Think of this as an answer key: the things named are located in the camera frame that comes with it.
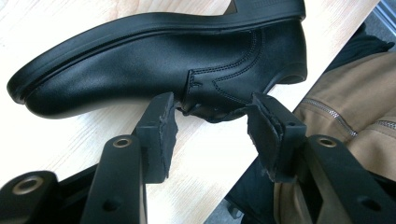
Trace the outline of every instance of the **wooden surface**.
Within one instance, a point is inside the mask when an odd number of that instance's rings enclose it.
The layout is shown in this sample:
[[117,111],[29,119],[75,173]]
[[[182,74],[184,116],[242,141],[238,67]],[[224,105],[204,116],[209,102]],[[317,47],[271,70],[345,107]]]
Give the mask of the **wooden surface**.
[[[345,45],[377,0],[306,0],[303,22],[308,80],[271,94],[292,110]],[[60,180],[95,164],[104,143],[130,133],[145,105],[116,105],[70,119],[38,118],[8,96],[6,85],[44,50],[95,25],[147,11],[219,15],[220,0],[0,1],[0,186],[35,170]],[[256,157],[246,119],[217,125],[177,112],[177,147],[170,178],[148,186],[150,223],[202,223]]]

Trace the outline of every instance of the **light wood desk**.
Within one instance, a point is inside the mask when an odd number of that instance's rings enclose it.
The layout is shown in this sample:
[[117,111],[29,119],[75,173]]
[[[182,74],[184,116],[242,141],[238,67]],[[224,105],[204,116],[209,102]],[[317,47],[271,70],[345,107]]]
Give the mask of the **light wood desk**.
[[[308,80],[278,86],[292,110],[378,0],[305,0]],[[117,105],[70,119],[41,119],[7,94],[11,76],[44,50],[95,25],[146,11],[222,14],[229,0],[0,0],[0,186],[34,170],[64,179],[95,164],[104,143],[130,133],[145,105]],[[202,223],[256,157],[246,119],[217,125],[177,112],[170,178],[148,186],[150,223]]]

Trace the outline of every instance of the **shoe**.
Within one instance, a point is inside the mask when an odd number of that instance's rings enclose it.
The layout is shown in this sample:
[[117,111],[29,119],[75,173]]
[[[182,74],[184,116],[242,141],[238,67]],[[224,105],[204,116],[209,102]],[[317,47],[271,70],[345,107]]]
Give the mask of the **shoe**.
[[303,0],[234,0],[235,13],[147,13],[72,37],[20,69],[12,99],[50,119],[172,91],[209,122],[240,117],[254,91],[306,78]]

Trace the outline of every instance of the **black fabric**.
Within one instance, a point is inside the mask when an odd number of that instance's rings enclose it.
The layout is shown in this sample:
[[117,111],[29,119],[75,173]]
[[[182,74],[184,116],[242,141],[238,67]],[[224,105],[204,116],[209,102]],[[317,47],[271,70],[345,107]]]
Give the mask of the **black fabric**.
[[[373,35],[367,35],[365,24],[349,39],[325,73],[363,57],[386,52],[394,46]],[[274,183],[265,175],[260,161],[256,159],[236,182],[225,197],[245,215],[243,224],[275,223]]]

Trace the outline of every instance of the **hole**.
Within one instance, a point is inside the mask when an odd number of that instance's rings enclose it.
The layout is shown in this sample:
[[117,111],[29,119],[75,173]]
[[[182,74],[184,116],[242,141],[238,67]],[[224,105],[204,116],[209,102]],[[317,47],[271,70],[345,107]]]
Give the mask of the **hole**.
[[117,198],[107,199],[103,203],[103,209],[107,212],[114,212],[121,207],[121,201]]
[[364,207],[373,210],[373,211],[381,211],[381,205],[374,201],[373,199],[367,197],[367,196],[360,196],[358,197],[358,202],[363,205]]
[[324,147],[336,147],[337,146],[337,144],[333,140],[331,140],[329,138],[323,138],[323,137],[318,139],[318,143],[323,145]]
[[12,189],[16,195],[23,195],[38,189],[44,183],[44,179],[38,175],[24,178]]
[[121,138],[113,143],[114,147],[128,147],[132,144],[132,140],[128,138]]

